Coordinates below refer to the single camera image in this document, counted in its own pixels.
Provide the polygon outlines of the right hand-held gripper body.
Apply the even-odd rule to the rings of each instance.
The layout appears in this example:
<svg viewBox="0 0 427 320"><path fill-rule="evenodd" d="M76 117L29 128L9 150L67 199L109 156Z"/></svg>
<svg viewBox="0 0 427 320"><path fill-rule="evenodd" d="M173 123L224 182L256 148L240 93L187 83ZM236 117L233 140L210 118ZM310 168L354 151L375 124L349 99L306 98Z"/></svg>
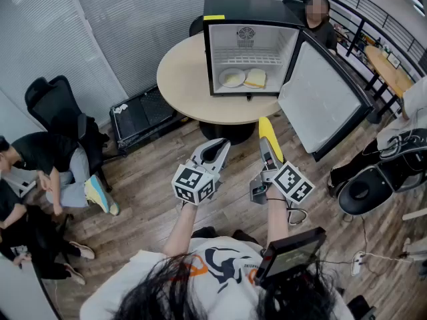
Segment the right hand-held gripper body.
<svg viewBox="0 0 427 320"><path fill-rule="evenodd" d="M299 205L315 189L315 186L289 161L279 166L274 169L264 167L260 174L250 181L251 202L266 204L266 191L274 185L287 201Z"/></svg>

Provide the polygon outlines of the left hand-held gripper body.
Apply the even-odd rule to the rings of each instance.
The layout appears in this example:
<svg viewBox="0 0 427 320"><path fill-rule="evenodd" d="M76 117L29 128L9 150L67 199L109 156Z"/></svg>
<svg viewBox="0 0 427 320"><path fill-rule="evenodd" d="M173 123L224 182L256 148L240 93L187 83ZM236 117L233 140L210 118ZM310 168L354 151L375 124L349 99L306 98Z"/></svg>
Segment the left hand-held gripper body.
<svg viewBox="0 0 427 320"><path fill-rule="evenodd" d="M171 185L175 196L184 203L200 205L210 200L220 186L221 165L198 163L188 159L180 164Z"/></svg>

